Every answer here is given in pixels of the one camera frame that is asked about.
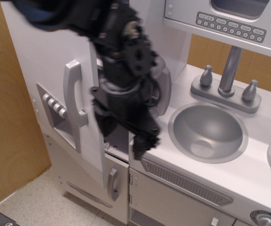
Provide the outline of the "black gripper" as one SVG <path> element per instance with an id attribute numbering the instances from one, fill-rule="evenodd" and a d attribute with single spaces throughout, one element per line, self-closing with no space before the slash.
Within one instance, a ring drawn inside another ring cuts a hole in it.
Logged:
<path id="1" fill-rule="evenodd" d="M 100 86 L 90 89 L 96 121 L 104 137 L 110 135 L 121 125 L 131 131 L 133 155 L 140 160 L 146 151 L 159 145 L 160 128 L 149 112 L 152 104 L 153 85 L 157 82 L 151 77 L 137 80 L 130 87 L 114 90 L 112 84 L 102 79 Z"/>

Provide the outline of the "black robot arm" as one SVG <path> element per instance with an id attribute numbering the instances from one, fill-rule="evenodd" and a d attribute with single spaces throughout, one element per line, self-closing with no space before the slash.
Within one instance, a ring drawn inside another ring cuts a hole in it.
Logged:
<path id="1" fill-rule="evenodd" d="M 93 43 L 104 68 L 100 87 L 91 89 L 103 135 L 117 125 L 131 131 L 136 160 L 157 146 L 160 128 L 149 110 L 159 101 L 152 96 L 160 89 L 158 54 L 134 9 L 121 0 L 15 0 L 13 5 L 38 29 L 68 29 Z"/>

